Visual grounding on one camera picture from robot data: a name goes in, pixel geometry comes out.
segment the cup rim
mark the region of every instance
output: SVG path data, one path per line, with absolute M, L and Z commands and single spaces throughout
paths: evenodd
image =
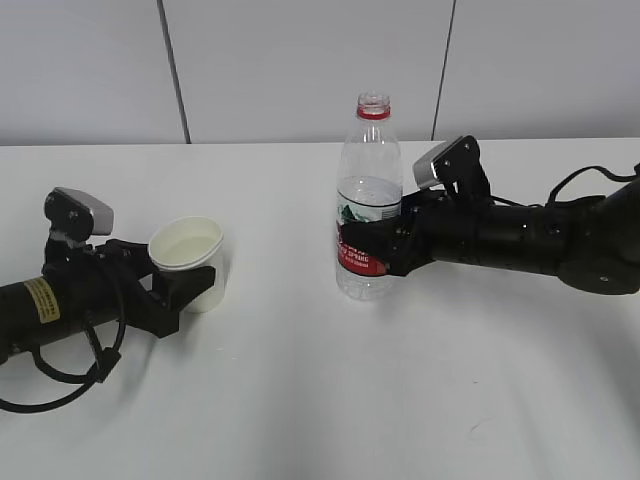
M 165 263 L 165 262 L 159 261 L 151 253 L 151 244 L 153 243 L 153 240 L 155 240 L 156 237 L 160 233 L 162 233 L 164 230 L 166 230 L 166 229 L 168 229 L 170 227 L 173 227 L 177 223 L 184 222 L 185 220 L 206 220 L 210 224 L 213 224 L 220 231 L 220 237 L 205 253 L 203 253 L 202 255 L 197 257 L 196 259 L 190 261 L 189 263 L 184 263 L 184 262 L 181 262 L 181 263 Z M 169 222 L 169 223 L 161 226 L 160 228 L 158 228 L 153 233 L 153 235 L 151 235 L 151 238 L 149 238 L 149 242 L 147 243 L 147 254 L 149 255 L 149 258 L 154 263 L 154 265 L 156 265 L 158 268 L 161 268 L 161 269 L 164 269 L 164 270 L 167 270 L 167 271 L 190 270 L 190 269 L 194 268 L 195 266 L 197 266 L 199 263 L 202 263 L 205 260 L 207 260 L 208 258 L 212 257 L 218 251 L 220 246 L 222 245 L 222 240 L 223 239 L 224 239 L 224 230 L 222 230 L 222 227 L 220 226 L 220 224 L 218 222 L 216 222 L 215 220 L 213 220 L 210 217 L 205 217 L 203 215 L 188 215 L 188 216 L 185 216 L 185 217 L 176 218 L 175 220 L 172 220 L 171 222 Z

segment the panel seam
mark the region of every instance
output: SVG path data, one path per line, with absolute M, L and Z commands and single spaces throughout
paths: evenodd
M 167 60 L 169 61 L 169 69 L 171 70 L 171 80 L 173 81 L 173 90 L 176 94 L 176 101 L 178 102 L 178 112 L 180 114 L 180 123 L 182 125 L 182 132 L 184 134 L 185 143 L 191 143 L 191 134 L 189 132 L 189 122 L 187 122 L 187 112 L 184 108 L 184 101 L 182 100 L 182 90 L 180 88 L 180 79 L 178 78 L 178 69 L 176 68 L 176 58 L 173 54 L 173 45 L 171 43 L 171 36 L 169 35 L 169 24 L 167 23 L 167 13 L 164 8 L 164 1 L 157 0 L 158 14 L 160 15 L 160 24 L 162 26 L 162 36 L 164 37 L 164 45 L 167 50 Z
M 456 14 L 456 4 L 458 0 L 453 0 L 451 6 L 451 18 L 449 19 L 449 31 L 447 32 L 447 43 L 444 48 L 444 59 L 442 60 L 442 72 L 440 73 L 440 85 L 438 85 L 438 99 L 436 100 L 436 110 L 433 114 L 433 126 L 431 128 L 431 140 L 435 139 L 436 126 L 438 124 L 438 115 L 440 113 L 440 101 L 442 100 L 442 88 L 447 71 L 447 61 L 449 60 L 449 47 L 451 46 L 451 33 L 453 32 L 453 18 Z

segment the black cable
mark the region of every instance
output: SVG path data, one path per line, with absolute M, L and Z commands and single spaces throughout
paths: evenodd
M 551 193 L 549 193 L 549 199 L 547 200 L 547 205 L 556 203 L 556 198 L 558 197 L 558 193 L 560 193 L 560 190 L 562 190 L 564 187 L 566 187 L 567 184 L 571 180 L 573 180 L 578 175 L 580 175 L 580 174 L 582 174 L 584 172 L 587 172 L 589 170 L 596 170 L 597 172 L 600 172 L 602 175 L 604 175 L 605 177 L 607 177 L 609 180 L 611 180 L 613 182 L 626 183 L 626 182 L 631 182 L 633 180 L 636 180 L 637 178 L 640 178 L 640 168 L 639 167 L 640 167 L 640 164 L 636 165 L 636 167 L 635 167 L 636 174 L 635 175 L 627 175 L 627 176 L 616 175 L 615 173 L 612 173 L 611 171 L 609 171 L 606 168 L 601 167 L 599 165 L 592 165 L 592 166 L 589 166 L 589 167 L 581 168 L 580 170 L 576 170 L 571 175 L 569 175 L 567 178 L 562 180 L 558 185 L 556 185 L 553 188 L 553 190 L 551 190 Z
M 104 273 L 104 275 L 109 280 L 109 283 L 114 289 L 116 294 L 116 299 L 118 302 L 118 332 L 116 333 L 116 338 L 113 342 L 113 346 L 111 347 L 115 350 L 116 353 L 120 350 L 122 346 L 122 342 L 124 340 L 124 335 L 126 331 L 126 318 L 125 318 L 125 306 L 124 306 L 124 296 L 122 294 L 122 289 L 120 288 L 120 284 L 118 283 L 117 277 L 110 271 L 110 269 L 102 263 L 101 258 L 96 259 L 96 264 L 99 266 L 100 270 Z M 42 373 L 47 375 L 49 378 L 56 380 L 61 383 L 69 383 L 69 384 L 78 384 L 82 383 L 82 385 L 71 392 L 70 394 L 61 397 L 57 400 L 46 402 L 46 403 L 38 403 L 38 404 L 18 404 L 13 402 L 8 402 L 6 400 L 0 399 L 0 409 L 5 410 L 7 412 L 12 413 L 20 413 L 20 414 L 30 414 L 30 413 L 44 413 L 51 410 L 55 410 L 56 408 L 63 407 L 68 405 L 69 403 L 77 400 L 79 397 L 84 395 L 91 387 L 93 387 L 100 378 L 100 361 L 98 359 L 99 352 L 101 352 L 102 348 L 100 347 L 100 342 L 97 339 L 95 330 L 93 326 L 91 326 L 88 322 L 83 322 L 85 327 L 85 333 L 87 334 L 87 338 L 89 342 L 92 344 L 92 350 L 94 354 L 96 354 L 96 361 L 91 365 L 87 373 L 84 375 L 73 375 L 61 372 L 60 370 L 54 368 L 49 363 L 47 363 L 40 353 L 39 346 L 32 346 L 29 348 L 31 351 L 31 355 L 33 356 L 33 360 L 35 366 Z
M 524 207 L 524 205 L 522 205 L 521 203 L 517 203 L 511 200 L 507 200 L 506 198 L 502 198 L 502 197 L 497 197 L 495 195 L 491 195 L 491 200 L 498 202 L 498 203 L 504 203 L 505 205 L 509 205 L 510 207 Z

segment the red label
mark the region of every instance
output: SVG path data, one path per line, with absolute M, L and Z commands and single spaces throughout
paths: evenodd
M 344 268 L 358 275 L 379 277 L 387 273 L 387 269 L 380 260 L 347 245 L 340 236 L 338 236 L 338 260 Z

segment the bottle label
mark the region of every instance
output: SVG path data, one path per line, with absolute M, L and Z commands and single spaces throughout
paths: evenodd
M 382 207 L 353 202 L 338 193 L 336 227 L 338 230 L 338 261 L 347 270 L 367 277 L 386 274 L 384 263 L 342 241 L 340 226 L 349 222 L 377 222 L 400 214 L 400 202 Z

